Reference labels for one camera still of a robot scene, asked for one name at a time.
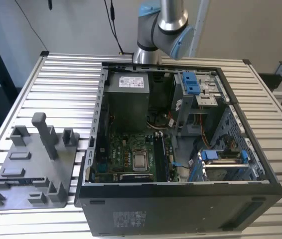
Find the blue cable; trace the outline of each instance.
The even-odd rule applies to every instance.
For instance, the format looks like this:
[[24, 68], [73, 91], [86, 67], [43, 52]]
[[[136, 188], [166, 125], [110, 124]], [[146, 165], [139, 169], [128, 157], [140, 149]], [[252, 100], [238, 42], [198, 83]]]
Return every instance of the blue cable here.
[[195, 171], [196, 171], [196, 166], [193, 168], [193, 171], [192, 171], [191, 176], [189, 178], [189, 182], [192, 182]]

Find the orange wire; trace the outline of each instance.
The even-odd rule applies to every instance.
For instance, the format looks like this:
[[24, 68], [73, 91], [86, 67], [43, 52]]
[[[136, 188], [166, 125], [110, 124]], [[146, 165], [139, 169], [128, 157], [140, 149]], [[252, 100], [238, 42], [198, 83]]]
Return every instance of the orange wire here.
[[209, 147], [209, 143], [207, 142], [206, 136], [205, 136], [205, 132], [203, 130], [203, 126], [202, 126], [202, 116], [200, 115], [200, 125], [201, 125], [201, 137], [203, 140], [203, 143], [205, 144], [205, 146], [207, 147], [207, 149], [210, 149]]

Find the white sticker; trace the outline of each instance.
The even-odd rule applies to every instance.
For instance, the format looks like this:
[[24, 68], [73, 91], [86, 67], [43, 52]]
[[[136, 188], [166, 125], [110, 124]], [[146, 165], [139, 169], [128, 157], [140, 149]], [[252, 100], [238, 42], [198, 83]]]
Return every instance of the white sticker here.
[[121, 76], [119, 87], [144, 88], [143, 77]]
[[174, 124], [174, 120], [173, 120], [173, 119], [170, 119], [170, 121], [169, 121], [169, 126], [172, 127], [173, 124]]

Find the green circuit board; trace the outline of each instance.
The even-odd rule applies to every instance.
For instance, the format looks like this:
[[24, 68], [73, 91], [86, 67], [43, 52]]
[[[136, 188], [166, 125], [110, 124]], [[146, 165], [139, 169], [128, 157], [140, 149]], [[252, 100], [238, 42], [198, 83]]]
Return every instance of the green circuit board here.
[[[171, 141], [167, 137], [164, 140], [166, 158], [173, 155]], [[146, 154], [147, 170], [135, 172], [133, 169], [133, 154], [142, 152]], [[96, 181], [103, 183], [118, 182], [121, 174], [144, 173], [152, 174], [153, 181], [156, 182], [156, 168], [153, 151], [153, 135], [144, 134], [120, 134], [112, 132], [110, 134], [109, 158], [107, 165], [97, 166]], [[171, 181], [176, 181], [176, 173], [172, 173]]]

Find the gray power supply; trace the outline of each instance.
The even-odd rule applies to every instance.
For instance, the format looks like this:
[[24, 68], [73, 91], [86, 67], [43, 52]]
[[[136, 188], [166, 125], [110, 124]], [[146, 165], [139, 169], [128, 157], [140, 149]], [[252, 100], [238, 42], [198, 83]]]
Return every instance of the gray power supply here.
[[116, 119], [113, 127], [118, 132], [144, 130], [149, 102], [147, 73], [114, 73], [109, 81], [105, 95], [108, 95], [110, 115]]

